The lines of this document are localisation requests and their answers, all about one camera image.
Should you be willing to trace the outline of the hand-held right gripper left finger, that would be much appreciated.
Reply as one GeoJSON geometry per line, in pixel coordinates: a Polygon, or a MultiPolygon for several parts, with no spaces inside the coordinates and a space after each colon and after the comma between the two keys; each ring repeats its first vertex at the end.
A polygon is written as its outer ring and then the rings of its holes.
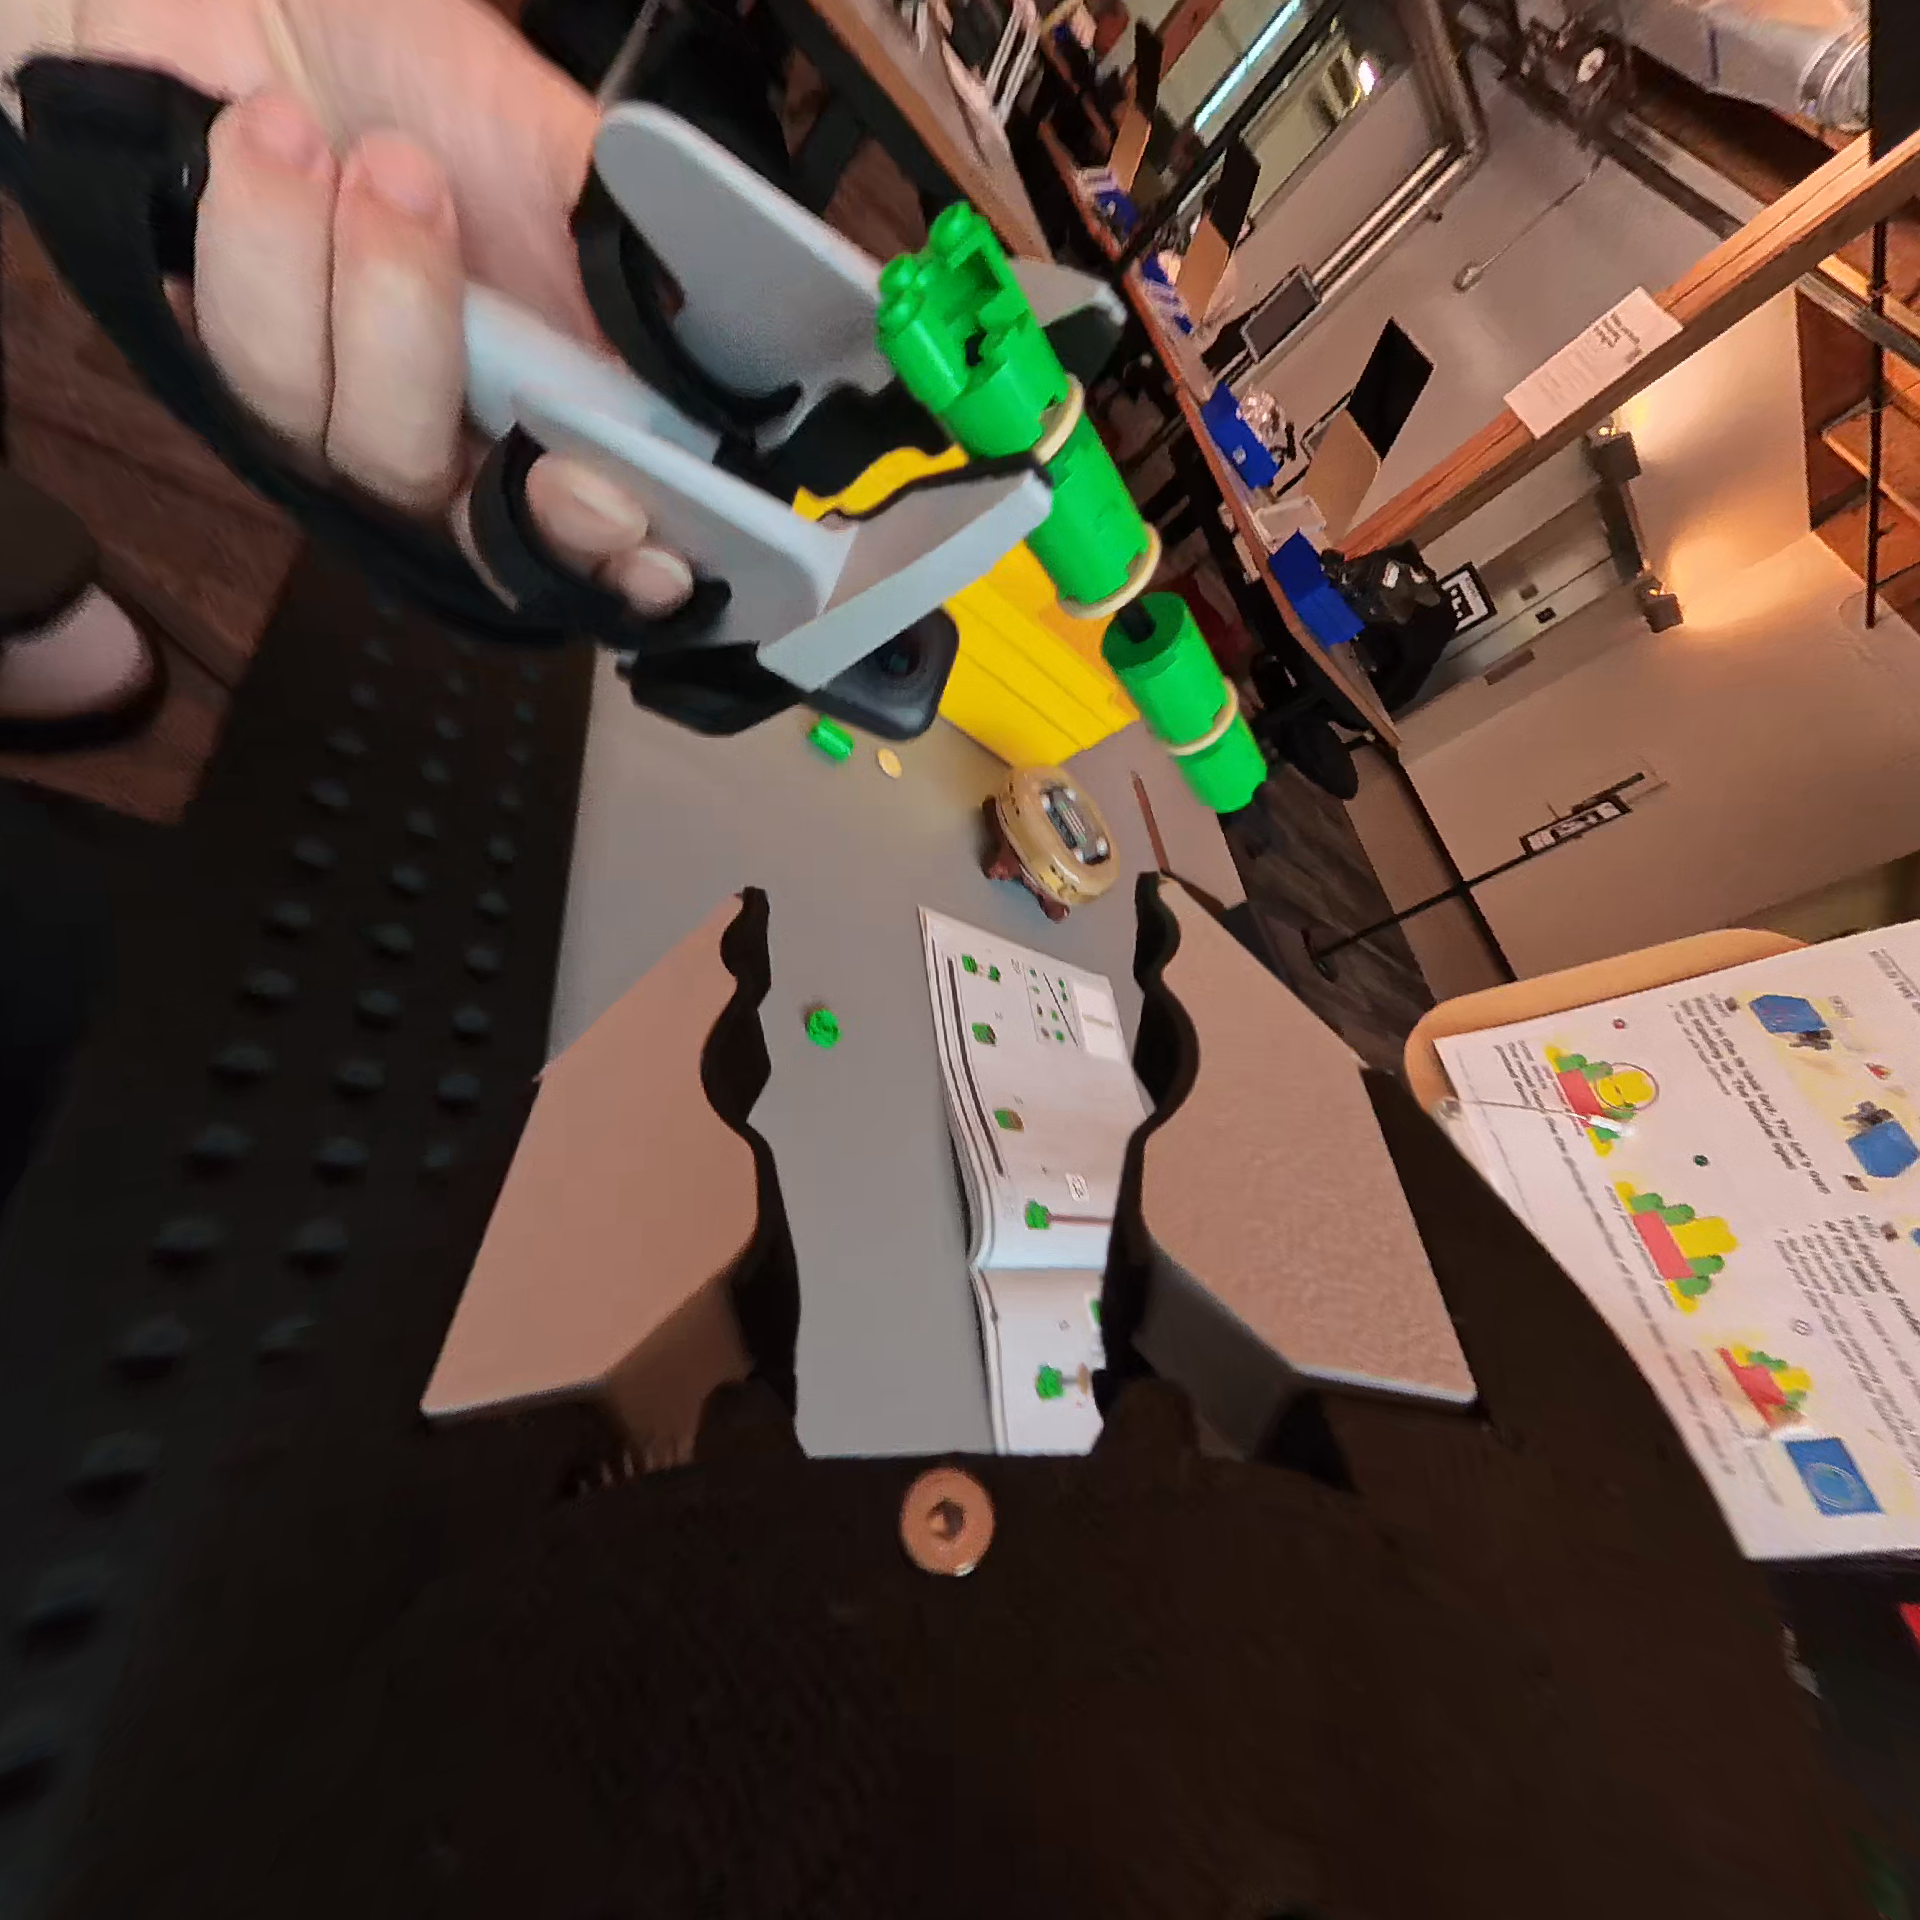
{"type": "Polygon", "coordinates": [[[543,1068],[424,1421],[598,1404],[634,1458],[689,1458],[727,1386],[798,1415],[799,1266],[755,1127],[766,933],[763,888],[725,894],[543,1068]]]}

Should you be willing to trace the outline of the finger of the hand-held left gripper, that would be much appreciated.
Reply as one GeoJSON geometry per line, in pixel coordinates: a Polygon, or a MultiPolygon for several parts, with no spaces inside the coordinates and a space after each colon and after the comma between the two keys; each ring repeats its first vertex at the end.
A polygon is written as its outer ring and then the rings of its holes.
{"type": "Polygon", "coordinates": [[[830,687],[980,580],[1052,517],[1037,463],[968,463],[905,488],[869,517],[798,519],[799,610],[757,638],[780,684],[830,687]]]}
{"type": "Polygon", "coordinates": [[[879,351],[879,262],[660,105],[598,125],[591,303],[599,442],[944,437],[879,351]]]}

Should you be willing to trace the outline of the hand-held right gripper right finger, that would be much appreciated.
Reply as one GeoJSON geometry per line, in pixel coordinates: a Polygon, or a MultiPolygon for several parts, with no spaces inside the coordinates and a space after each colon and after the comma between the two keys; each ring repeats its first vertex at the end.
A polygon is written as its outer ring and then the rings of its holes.
{"type": "Polygon", "coordinates": [[[1150,1114],[1100,1279],[1111,1402],[1165,1380],[1226,1459],[1313,1459],[1331,1397],[1470,1412],[1361,1057],[1173,876],[1137,881],[1137,985],[1150,1114]]]}

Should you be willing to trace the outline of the green toy bamboo stem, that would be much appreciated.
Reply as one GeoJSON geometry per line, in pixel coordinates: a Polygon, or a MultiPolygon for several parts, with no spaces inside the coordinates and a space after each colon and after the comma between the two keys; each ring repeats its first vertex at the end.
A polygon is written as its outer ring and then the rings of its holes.
{"type": "Polygon", "coordinates": [[[1161,538],[1085,406],[1037,307],[993,226],[946,206],[924,247],[879,275],[876,340],[913,403],[967,463],[1027,462],[1052,483],[1052,517],[1024,544],[1073,617],[1100,628],[1100,658],[1137,706],[1137,724],[1188,795],[1221,821],[1254,802],[1266,760],[1236,688],[1186,599],[1152,590],[1161,538]]]}

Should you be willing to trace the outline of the person's left hand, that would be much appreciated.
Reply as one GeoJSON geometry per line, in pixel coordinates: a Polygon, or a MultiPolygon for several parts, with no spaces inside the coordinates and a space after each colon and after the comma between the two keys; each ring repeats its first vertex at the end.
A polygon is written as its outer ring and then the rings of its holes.
{"type": "Polygon", "coordinates": [[[479,566],[463,292],[604,351],[572,243],[586,92],[492,2],[4,2],[35,57],[169,71],[223,100],[189,318],[228,393],[307,468],[479,566]]]}

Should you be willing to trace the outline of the large yellow storage bin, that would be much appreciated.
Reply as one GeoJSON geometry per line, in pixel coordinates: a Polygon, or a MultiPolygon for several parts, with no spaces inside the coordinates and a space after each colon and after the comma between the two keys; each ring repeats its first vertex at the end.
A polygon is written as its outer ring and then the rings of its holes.
{"type": "Polygon", "coordinates": [[[1021,538],[799,699],[886,743],[946,721],[1005,764],[1064,764],[1137,720],[1100,658],[1100,628],[1061,603],[1021,538]]]}

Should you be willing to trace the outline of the white instruction booklet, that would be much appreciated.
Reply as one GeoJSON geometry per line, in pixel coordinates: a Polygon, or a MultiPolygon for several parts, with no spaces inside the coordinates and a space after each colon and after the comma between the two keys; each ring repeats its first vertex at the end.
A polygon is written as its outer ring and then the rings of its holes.
{"type": "Polygon", "coordinates": [[[1100,1286],[1125,1145],[1145,1121],[1115,996],[922,909],[946,1133],[995,1454],[1085,1458],[1100,1434],[1100,1286]]]}

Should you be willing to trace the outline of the tan toy pot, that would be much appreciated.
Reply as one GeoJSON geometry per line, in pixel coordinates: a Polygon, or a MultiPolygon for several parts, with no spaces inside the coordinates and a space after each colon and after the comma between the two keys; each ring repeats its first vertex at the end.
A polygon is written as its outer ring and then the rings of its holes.
{"type": "Polygon", "coordinates": [[[1064,769],[1010,769],[980,806],[980,871],[1037,900],[1052,925],[1108,898],[1120,859],[1089,795],[1064,769]]]}

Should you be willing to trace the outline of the blue storage bin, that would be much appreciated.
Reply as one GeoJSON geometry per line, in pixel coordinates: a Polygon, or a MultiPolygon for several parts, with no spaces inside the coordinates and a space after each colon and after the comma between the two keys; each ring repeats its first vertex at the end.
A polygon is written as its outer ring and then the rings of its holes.
{"type": "Polygon", "coordinates": [[[1304,631],[1323,647],[1361,638],[1363,621],[1325,572],[1323,552],[1306,533],[1286,535],[1266,558],[1269,580],[1283,590],[1304,631]]]}
{"type": "Polygon", "coordinates": [[[1217,381],[1211,389],[1199,415],[1205,421],[1211,449],[1236,475],[1239,488],[1259,493],[1275,479],[1281,462],[1266,443],[1263,430],[1239,412],[1239,403],[1234,400],[1234,389],[1226,381],[1217,381]]]}

